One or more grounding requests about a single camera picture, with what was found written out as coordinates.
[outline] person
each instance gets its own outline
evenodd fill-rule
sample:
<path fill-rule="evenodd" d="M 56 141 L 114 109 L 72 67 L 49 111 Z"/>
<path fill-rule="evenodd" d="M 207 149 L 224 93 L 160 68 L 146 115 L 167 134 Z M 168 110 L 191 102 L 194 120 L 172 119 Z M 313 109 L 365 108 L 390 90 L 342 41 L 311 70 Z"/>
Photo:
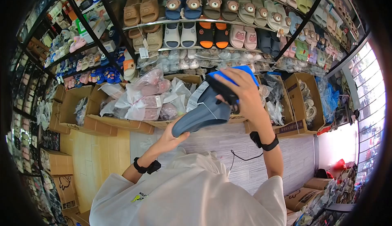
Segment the person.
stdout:
<path fill-rule="evenodd" d="M 252 77 L 239 69 L 222 73 L 237 85 L 217 74 L 215 79 L 238 95 L 240 113 L 257 128 L 261 143 L 271 144 L 276 135 Z M 216 98 L 224 101 L 221 95 Z M 136 161 L 137 166 L 149 167 L 160 154 L 189 137 L 189 133 L 178 138 L 171 134 L 176 121 Z M 229 181 L 225 165 L 214 152 L 186 154 L 178 147 L 169 165 L 141 182 L 142 174 L 132 164 L 122 176 L 111 174 L 102 184 L 92 202 L 90 224 L 285 226 L 282 152 L 277 145 L 263 153 L 268 180 L 253 196 Z"/>

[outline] floor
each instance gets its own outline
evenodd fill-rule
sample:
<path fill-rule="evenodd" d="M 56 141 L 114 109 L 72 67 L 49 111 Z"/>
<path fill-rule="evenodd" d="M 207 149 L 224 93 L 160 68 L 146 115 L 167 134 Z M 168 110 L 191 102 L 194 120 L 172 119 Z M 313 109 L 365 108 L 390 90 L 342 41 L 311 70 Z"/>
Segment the floor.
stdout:
<path fill-rule="evenodd" d="M 73 156 L 76 193 L 79 199 L 80 212 L 91 208 L 92 200 L 101 184 L 110 173 L 122 172 L 130 165 L 130 161 L 141 156 L 163 133 L 155 129 L 153 135 L 118 131 L 117 137 L 99 137 L 71 130 L 70 135 L 61 135 L 60 150 Z M 283 154 L 284 194 L 295 191 L 314 174 L 314 142 L 313 136 L 301 139 L 280 139 Z M 225 124 L 204 128 L 192 133 L 181 144 L 190 152 L 213 151 L 230 169 L 233 162 L 233 150 L 236 155 L 246 159 L 261 154 L 261 150 L 245 134 L 243 123 Z M 169 152 L 159 156 L 164 167 L 174 155 Z M 235 158 L 229 179 L 249 193 L 253 194 L 263 181 L 267 180 L 263 157 L 242 161 Z"/>

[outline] white floor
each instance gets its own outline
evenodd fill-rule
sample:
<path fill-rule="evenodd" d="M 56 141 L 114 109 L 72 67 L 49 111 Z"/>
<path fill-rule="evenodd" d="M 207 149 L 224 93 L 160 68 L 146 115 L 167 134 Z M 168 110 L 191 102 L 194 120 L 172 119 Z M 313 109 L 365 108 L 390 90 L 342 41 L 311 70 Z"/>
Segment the white floor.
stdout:
<path fill-rule="evenodd" d="M 153 135 L 130 133 L 130 159 L 141 156 L 162 135 L 163 130 L 155 128 Z M 283 190 L 285 195 L 300 188 L 314 174 L 314 142 L 313 136 L 300 139 L 280 139 L 280 148 L 283 154 L 284 175 Z M 230 169 L 233 162 L 233 150 L 236 155 L 243 159 L 260 155 L 262 150 L 245 134 L 243 123 L 215 125 L 203 128 L 192 133 L 181 145 L 187 153 L 201 153 L 204 151 L 216 151 L 217 157 Z M 174 152 L 161 155 L 158 160 L 162 167 L 167 164 Z M 242 161 L 234 159 L 233 168 L 229 179 L 249 193 L 253 194 L 257 188 L 267 180 L 267 171 L 263 157 Z"/>

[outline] blue slide sandal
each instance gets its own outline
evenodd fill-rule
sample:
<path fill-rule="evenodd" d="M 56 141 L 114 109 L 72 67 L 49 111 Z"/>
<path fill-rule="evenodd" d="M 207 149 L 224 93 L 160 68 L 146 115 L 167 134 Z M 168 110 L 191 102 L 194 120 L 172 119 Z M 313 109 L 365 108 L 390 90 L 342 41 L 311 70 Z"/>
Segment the blue slide sandal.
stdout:
<path fill-rule="evenodd" d="M 184 6 L 184 0 L 167 0 L 165 5 L 165 16 L 170 20 L 181 18 L 181 8 Z"/>
<path fill-rule="evenodd" d="M 202 15 L 202 0 L 187 0 L 184 16 L 186 19 L 198 19 Z"/>

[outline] white t-shirt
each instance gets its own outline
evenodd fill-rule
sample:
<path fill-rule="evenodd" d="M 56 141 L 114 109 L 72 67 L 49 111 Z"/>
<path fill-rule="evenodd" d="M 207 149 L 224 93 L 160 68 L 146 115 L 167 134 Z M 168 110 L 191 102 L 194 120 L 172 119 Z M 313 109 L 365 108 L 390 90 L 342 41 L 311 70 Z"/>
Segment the white t-shirt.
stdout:
<path fill-rule="evenodd" d="M 137 184 L 111 174 L 89 220 L 91 226 L 285 226 L 283 181 L 273 176 L 252 196 L 229 182 L 225 165 L 210 152 L 177 155 Z"/>

